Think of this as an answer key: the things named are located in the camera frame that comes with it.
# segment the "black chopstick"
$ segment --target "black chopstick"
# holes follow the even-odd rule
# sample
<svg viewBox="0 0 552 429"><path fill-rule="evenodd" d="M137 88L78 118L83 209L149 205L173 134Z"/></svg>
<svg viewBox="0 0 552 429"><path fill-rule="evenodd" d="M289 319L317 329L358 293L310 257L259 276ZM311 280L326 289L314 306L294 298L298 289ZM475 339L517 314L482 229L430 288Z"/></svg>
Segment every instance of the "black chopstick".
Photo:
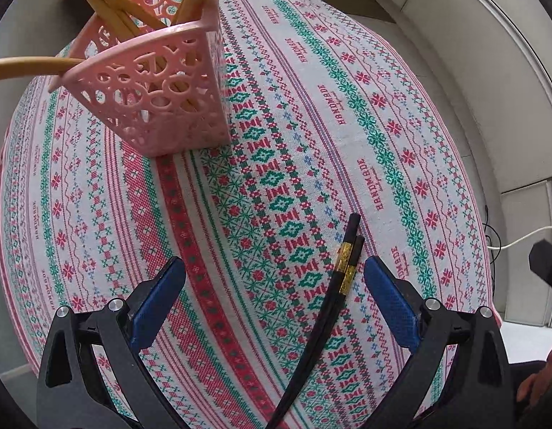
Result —
<svg viewBox="0 0 552 429"><path fill-rule="evenodd" d="M357 265L357 260L363 248L364 238L360 236L356 237L358 227L360 226L360 219L361 216L356 213L352 213L349 217L348 227L346 228L344 240L340 246L334 271L331 274L330 283L327 286L326 295L320 307L320 312L318 313L318 317L312 328L302 356L298 361L298 365L294 370L294 374L292 374L292 378L284 391L284 395L280 398L280 402L274 414L272 414L270 421L266 425L266 429L277 428L290 407L294 404L296 397L302 391L302 388L331 335L331 331L341 310L341 307L337 307L337 303L343 305L345 300L346 294L342 294L341 292L343 292L346 287L346 271L353 271L351 279L349 280L349 285L351 285L353 274L355 273L355 268L352 269L349 265L352 258L351 255L355 255L357 251L357 257L355 258L355 265Z"/></svg>

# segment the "white cable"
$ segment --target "white cable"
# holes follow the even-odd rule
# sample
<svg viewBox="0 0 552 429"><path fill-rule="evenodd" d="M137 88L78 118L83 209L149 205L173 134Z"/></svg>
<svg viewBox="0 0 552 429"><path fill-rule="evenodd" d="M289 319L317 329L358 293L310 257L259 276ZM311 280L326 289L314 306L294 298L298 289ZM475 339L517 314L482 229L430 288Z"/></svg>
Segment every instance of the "white cable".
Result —
<svg viewBox="0 0 552 429"><path fill-rule="evenodd" d="M502 247L500 247L500 246L488 246L487 248L489 250L506 250L507 248L510 248L511 246L516 245L518 242L521 242L525 238L529 238L530 236L533 236L535 233L540 232L541 230L545 230L545 229L552 229L552 226L544 226L544 227L540 227L540 229L533 230L529 234L526 234L524 237L520 237L518 240L515 240L514 242L511 242L508 245L504 245Z"/></svg>

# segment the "pink utensil holder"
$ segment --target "pink utensil holder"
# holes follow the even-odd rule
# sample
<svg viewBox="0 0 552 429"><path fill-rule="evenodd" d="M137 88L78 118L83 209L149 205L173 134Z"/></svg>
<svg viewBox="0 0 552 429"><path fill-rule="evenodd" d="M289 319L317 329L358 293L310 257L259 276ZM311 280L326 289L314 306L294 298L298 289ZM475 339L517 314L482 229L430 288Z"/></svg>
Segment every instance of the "pink utensil holder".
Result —
<svg viewBox="0 0 552 429"><path fill-rule="evenodd" d="M167 25L180 2L133 1ZM122 43L93 15L68 54L85 61L56 77L50 90L63 85L149 158L228 144L218 2L208 0L198 21L156 31L140 25L142 35Z"/></svg>

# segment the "tablecloth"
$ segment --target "tablecloth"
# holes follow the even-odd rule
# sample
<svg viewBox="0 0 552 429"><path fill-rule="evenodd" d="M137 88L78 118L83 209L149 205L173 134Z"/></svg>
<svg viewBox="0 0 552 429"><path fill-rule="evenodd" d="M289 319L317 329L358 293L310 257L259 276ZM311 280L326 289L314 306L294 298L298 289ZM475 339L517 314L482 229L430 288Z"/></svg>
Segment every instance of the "tablecloth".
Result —
<svg viewBox="0 0 552 429"><path fill-rule="evenodd" d="M231 145L146 159L36 78L1 155L0 271L38 369L56 309L126 298L171 255L187 282L145 366L191 428L263 428L324 296L350 212L424 297L474 311L491 277L443 121L380 36L320 0L221 0ZM400 373L358 268L282 427L356 428ZM436 398L453 350L424 405ZM103 351L98 363L130 414Z"/></svg>

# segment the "person's hand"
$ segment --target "person's hand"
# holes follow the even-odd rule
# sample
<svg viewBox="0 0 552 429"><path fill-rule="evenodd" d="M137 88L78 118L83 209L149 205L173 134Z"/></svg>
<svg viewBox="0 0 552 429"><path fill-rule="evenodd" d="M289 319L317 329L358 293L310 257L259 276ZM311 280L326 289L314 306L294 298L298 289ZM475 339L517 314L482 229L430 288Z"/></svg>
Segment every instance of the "person's hand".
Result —
<svg viewBox="0 0 552 429"><path fill-rule="evenodd" d="M518 387L516 401L524 400L530 393L529 405L534 406L552 382L552 350L546 358L546 366L537 374L528 376Z"/></svg>

